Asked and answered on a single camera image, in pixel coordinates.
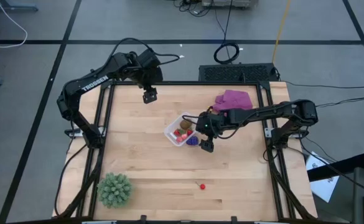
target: white cable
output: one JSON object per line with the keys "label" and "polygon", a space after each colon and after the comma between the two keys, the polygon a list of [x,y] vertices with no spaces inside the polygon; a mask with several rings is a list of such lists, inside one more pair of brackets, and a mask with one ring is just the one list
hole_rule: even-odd
{"label": "white cable", "polygon": [[0,8],[2,9],[3,13],[5,13],[5,15],[7,16],[7,18],[9,18],[13,23],[15,23],[15,25],[17,25],[18,27],[20,27],[20,29],[22,29],[24,31],[24,33],[26,33],[26,37],[24,38],[24,40],[20,43],[20,44],[15,44],[15,45],[9,45],[9,46],[0,46],[0,48],[11,48],[11,47],[18,47],[24,44],[24,42],[26,42],[27,37],[28,37],[28,33],[27,31],[21,27],[18,23],[16,23],[12,18],[10,18],[10,16],[6,13],[6,11],[3,9],[1,3],[0,3]]}

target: brown toy food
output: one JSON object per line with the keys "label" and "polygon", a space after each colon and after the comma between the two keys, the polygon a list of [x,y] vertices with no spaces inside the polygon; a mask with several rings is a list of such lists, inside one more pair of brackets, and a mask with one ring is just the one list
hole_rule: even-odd
{"label": "brown toy food", "polygon": [[180,122],[180,127],[184,130],[191,127],[191,125],[192,125],[192,122],[190,120],[183,120],[182,122]]}

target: purple grape toy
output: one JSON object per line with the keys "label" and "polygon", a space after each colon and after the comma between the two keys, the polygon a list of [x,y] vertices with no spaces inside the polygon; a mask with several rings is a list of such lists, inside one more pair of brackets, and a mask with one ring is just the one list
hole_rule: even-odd
{"label": "purple grape toy", "polygon": [[189,140],[187,140],[186,144],[188,144],[189,146],[198,145],[198,137],[192,136]]}

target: strawberry toy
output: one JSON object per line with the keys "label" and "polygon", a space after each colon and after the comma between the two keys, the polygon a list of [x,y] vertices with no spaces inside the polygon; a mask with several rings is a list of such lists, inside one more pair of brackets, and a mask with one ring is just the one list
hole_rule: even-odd
{"label": "strawberry toy", "polygon": [[174,135],[176,135],[176,136],[180,136],[179,129],[176,129],[176,130],[174,131]]}

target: yellow cable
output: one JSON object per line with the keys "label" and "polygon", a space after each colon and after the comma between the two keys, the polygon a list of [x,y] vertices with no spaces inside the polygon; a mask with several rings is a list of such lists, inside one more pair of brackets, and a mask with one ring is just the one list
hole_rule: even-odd
{"label": "yellow cable", "polygon": [[277,46],[279,45],[279,39],[280,39],[282,27],[284,27],[284,22],[286,21],[286,17],[288,15],[288,9],[289,9],[290,3],[291,3],[291,0],[288,0],[286,10],[284,11],[284,15],[282,16],[279,32],[277,33],[276,45],[274,46],[273,58],[271,59],[271,63],[273,63],[273,64],[274,64],[274,59],[276,59]]}

